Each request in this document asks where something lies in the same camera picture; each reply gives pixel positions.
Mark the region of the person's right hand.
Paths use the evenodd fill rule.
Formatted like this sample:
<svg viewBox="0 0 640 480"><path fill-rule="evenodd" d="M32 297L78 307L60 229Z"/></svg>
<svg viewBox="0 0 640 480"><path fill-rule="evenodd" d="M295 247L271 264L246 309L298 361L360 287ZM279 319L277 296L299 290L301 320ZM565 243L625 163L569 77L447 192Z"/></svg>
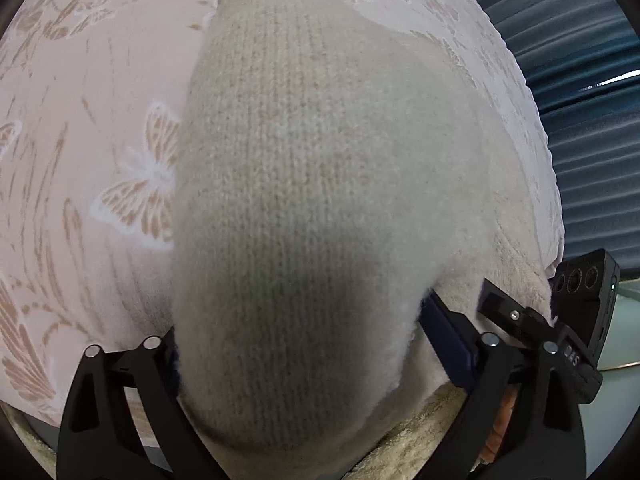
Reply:
<svg viewBox="0 0 640 480"><path fill-rule="evenodd" d="M480 451L480 461L482 463L491 463L496 458L499 448L502 445L502 440L506 435L506 428L508 428L517 396L517 388L513 386L506 388L489 436Z"/></svg>

